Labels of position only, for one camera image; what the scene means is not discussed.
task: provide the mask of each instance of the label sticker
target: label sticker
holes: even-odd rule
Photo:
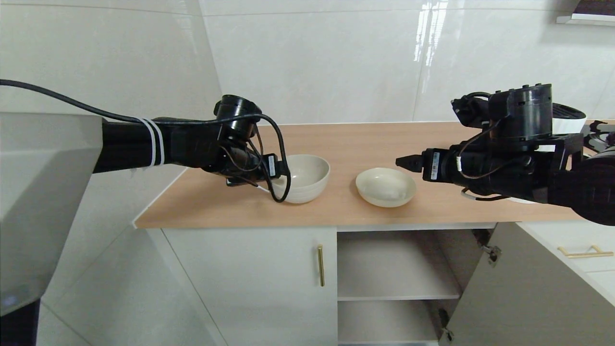
[[[270,177],[276,176],[276,162],[274,161],[273,155],[269,157],[269,176]]]
[[[438,168],[440,167],[440,153],[434,152],[434,159],[431,161],[431,180],[438,179]]]

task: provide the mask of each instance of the black wire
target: black wire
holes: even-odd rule
[[[104,116],[106,118],[109,119],[115,119],[115,120],[120,120],[120,121],[125,121],[127,123],[135,123],[135,124],[141,124],[141,121],[138,118],[135,118],[133,116],[126,116],[126,115],[120,115],[120,114],[115,114],[109,111],[105,111],[105,110],[101,110],[99,108],[87,105],[83,102],[77,101],[75,99],[72,99],[66,95],[62,95],[58,92],[49,90],[47,88],[44,87],[40,87],[40,86],[35,86],[34,84],[30,84],[30,83],[26,83],[26,82],[20,82],[20,81],[13,81],[10,79],[0,79],[0,86],[10,86],[10,87],[18,87],[21,89],[26,89],[26,90],[30,90],[30,91],[34,91],[34,92],[38,92],[40,94],[43,95],[47,95],[49,97],[53,97],[54,99],[60,100],[62,102],[68,103],[69,105],[81,108],[82,110],[94,113],[96,115],[100,115],[100,116]],[[231,123],[233,121],[237,121],[237,120],[243,120],[243,119],[254,119],[254,118],[258,118],[258,119],[264,119],[267,122],[271,123],[273,125],[273,120],[271,118],[269,118],[266,115],[259,115],[259,114],[248,114],[248,115],[240,115],[240,116],[235,116],[233,118],[227,118],[227,119],[216,119],[216,120],[191,120],[191,119],[178,119],[178,120],[165,120],[165,121],[156,121],[153,120],[156,124],[158,125],[217,125],[217,124],[224,124],[224,123]]]
[[[252,143],[252,139],[248,139],[248,142],[250,143],[250,146],[252,147],[252,150],[254,151],[254,154],[258,158],[258,163],[253,168],[246,169],[244,167],[239,167],[239,165],[232,158],[231,153],[224,146],[220,145],[220,148],[222,150],[224,150],[224,152],[226,153],[226,156],[228,156],[228,158],[231,160],[231,163],[233,164],[233,166],[235,166],[235,168],[237,168],[238,170],[240,170],[242,172],[253,172],[253,171],[259,169],[261,167],[261,163],[263,162],[263,141],[261,140],[261,135],[258,132],[258,127],[256,127],[256,124],[255,124],[255,129],[256,129],[256,135],[258,136],[258,143],[261,146],[261,151],[260,151],[260,155],[259,155],[258,150],[254,146],[254,143]]]
[[[53,97],[54,99],[60,100],[62,102],[66,102],[70,105],[81,108],[85,111],[88,111],[88,112],[91,112],[91,113],[94,113],[100,116],[104,116],[109,119],[125,121],[127,123],[138,123],[138,124],[141,123],[141,121],[138,118],[135,118],[133,116],[120,115],[120,114],[111,113],[105,110],[101,110],[99,108],[86,105],[85,103],[77,101],[75,99],[71,99],[70,97],[66,95],[62,95],[58,92],[46,89],[44,87],[35,86],[34,84],[20,82],[20,81],[13,81],[10,79],[0,79],[0,86],[18,87],[21,89],[38,92],[40,94]],[[231,123],[233,121],[243,120],[243,119],[263,119],[267,121],[269,124],[271,124],[271,126],[274,128],[276,132],[278,144],[280,146],[282,168],[284,168],[284,170],[288,172],[288,163],[286,162],[286,151],[284,149],[284,139],[282,138],[282,132],[280,131],[280,127],[276,124],[275,121],[273,121],[273,119],[271,119],[270,117],[264,114],[247,114],[247,115],[234,116],[232,118],[216,119],[216,120],[179,119],[176,121],[168,121],[168,120],[167,121],[156,121],[154,120],[154,122],[158,125],[169,125],[169,126],[173,126],[173,125],[218,125],[218,124],[224,124],[224,123]],[[271,184],[271,177],[269,176],[269,169],[267,168],[267,165],[264,164],[264,162],[262,161],[261,161],[261,165],[264,167],[265,173],[267,173],[266,178],[268,178],[268,184]],[[271,186],[269,186],[269,189],[271,191],[271,196],[273,197],[274,201],[278,203],[283,202],[288,196],[288,192],[290,191],[290,175],[288,175],[287,178],[288,178],[287,179],[288,183],[286,186],[286,190],[284,191],[284,194],[282,195],[282,198],[276,197],[275,193],[273,192],[273,189],[271,188]]]
[[[463,147],[461,147],[461,150],[460,150],[460,151],[459,151],[459,153],[457,154],[457,157],[458,157],[458,158],[460,158],[460,157],[461,157],[461,154],[463,154],[463,152],[466,150],[466,148],[467,148],[467,146],[468,146],[468,145],[472,144],[474,141],[476,141],[477,139],[479,139],[481,136],[484,136],[485,134],[488,134],[489,132],[491,132],[493,129],[495,129],[495,128],[499,125],[499,123],[500,123],[501,121],[502,121],[502,119],[500,119],[500,120],[496,121],[496,122],[495,122],[493,125],[491,125],[491,126],[490,126],[487,130],[482,131],[481,133],[479,133],[479,134],[477,134],[477,135],[473,136],[472,138],[470,138],[470,139],[466,142],[466,144],[464,144],[464,146],[463,146]],[[490,170],[489,172],[484,173],[484,174],[481,174],[481,175],[476,175],[476,176],[473,176],[473,175],[467,175],[467,174],[463,173],[463,170],[459,171],[459,173],[460,173],[460,174],[461,174],[464,178],[466,178],[466,179],[481,179],[481,178],[488,177],[488,176],[489,176],[489,175],[491,175],[491,174],[494,174],[495,172],[499,171],[500,169],[502,169],[502,168],[504,168],[504,167],[508,166],[509,164],[514,163],[514,162],[515,162],[515,161],[513,161],[513,160],[506,161],[506,162],[502,163],[501,165],[499,165],[498,167],[495,167],[494,169]]]
[[[489,98],[489,96],[491,96],[491,94],[489,94],[488,92],[477,91],[477,92],[471,92],[471,93],[467,94],[466,96],[467,97],[486,97],[486,98]]]
[[[466,187],[463,190],[461,190],[461,193],[465,193],[468,196],[472,196],[472,195],[467,193],[469,190],[470,189]],[[472,197],[474,197],[475,200],[481,201],[481,202],[499,201],[500,199],[510,198],[510,196],[504,196],[504,195],[498,195],[498,196],[494,196],[494,197],[475,197],[475,196],[472,196]]]
[[[263,159],[263,154],[264,154],[264,150],[263,150],[263,142],[261,141],[261,135],[258,132],[258,127],[256,127],[256,135],[258,136],[258,141],[261,145],[261,164],[263,165],[263,169],[265,171],[265,182],[267,183],[267,189],[269,190],[271,197],[273,198],[274,201],[281,203],[284,202],[284,200],[286,199],[286,197],[288,196],[288,192],[290,191],[290,174],[288,173],[288,164],[286,162],[286,153],[282,153],[282,146],[280,146],[280,155],[282,155],[282,164],[284,165],[284,169],[287,172],[287,184],[286,184],[286,189],[284,190],[284,194],[282,195],[281,198],[278,198],[276,196],[276,193],[273,190],[273,182],[271,181],[271,176],[269,175],[269,168],[267,166],[267,163],[264,162]],[[254,147],[254,144],[252,143],[251,140],[248,141],[250,143],[250,145],[252,146],[252,149],[254,151],[256,151],[256,148]]]

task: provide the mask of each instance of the ceramic bowl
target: ceramic bowl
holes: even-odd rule
[[[331,166],[327,160],[314,155],[290,155],[286,157],[290,170],[290,191],[286,197],[289,203],[306,203],[318,197],[327,186]],[[286,189],[286,177],[272,181],[274,193],[279,198]]]
[[[365,201],[379,207],[399,207],[416,194],[416,183],[408,174],[391,168],[372,168],[355,179]]]

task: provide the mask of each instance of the wall tile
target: wall tile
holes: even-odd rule
[[[146,230],[126,229],[54,311],[92,345],[214,345]]]
[[[221,88],[282,124],[409,121],[428,11],[206,17]]]
[[[586,113],[615,67],[610,28],[557,25],[558,12],[436,10],[421,73],[415,121],[456,121],[449,101],[537,82],[554,102]]]
[[[611,78],[602,92],[596,110],[591,114],[591,118],[615,119],[615,70],[611,73]]]
[[[201,15],[199,0],[0,0],[1,4],[97,7]]]
[[[420,10],[431,0],[199,0],[203,15]]]
[[[434,9],[512,9],[572,12],[579,0],[433,0]]]
[[[213,118],[221,94],[201,16],[5,4],[0,15],[2,78],[126,115]],[[7,87],[0,111],[85,113]],[[44,301],[53,307],[181,171],[163,166],[93,175]]]
[[[41,305],[42,317],[36,335],[37,346],[91,346],[81,336],[72,331],[64,322],[60,321],[45,306]]]
[[[202,17],[2,5],[0,29],[3,78],[127,115],[212,118],[218,83],[203,60],[211,58]],[[14,88],[2,90],[0,111],[83,113]]]

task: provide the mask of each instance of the wooden countertop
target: wooden countertop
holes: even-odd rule
[[[277,139],[261,126],[265,152]],[[329,183],[306,204],[275,203],[252,186],[229,188],[224,178],[188,169],[135,221],[138,228],[226,228],[309,225],[391,225],[580,219],[565,207],[511,201],[477,202],[461,187],[425,182],[421,174],[395,166],[401,156],[426,148],[448,148],[477,133],[459,123],[315,124],[282,126],[287,155],[312,154],[331,164]],[[357,192],[357,174],[389,167],[410,174],[418,192],[406,205],[380,208]]]

